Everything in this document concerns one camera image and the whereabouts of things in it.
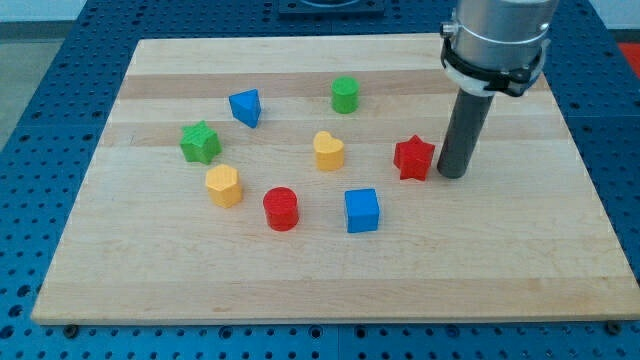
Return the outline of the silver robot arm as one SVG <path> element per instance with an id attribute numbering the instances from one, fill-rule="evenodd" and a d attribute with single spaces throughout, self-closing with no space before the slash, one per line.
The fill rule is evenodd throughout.
<path id="1" fill-rule="evenodd" d="M 440 25 L 441 63 L 466 93 L 522 96 L 545 64 L 558 0 L 459 0 Z"/>

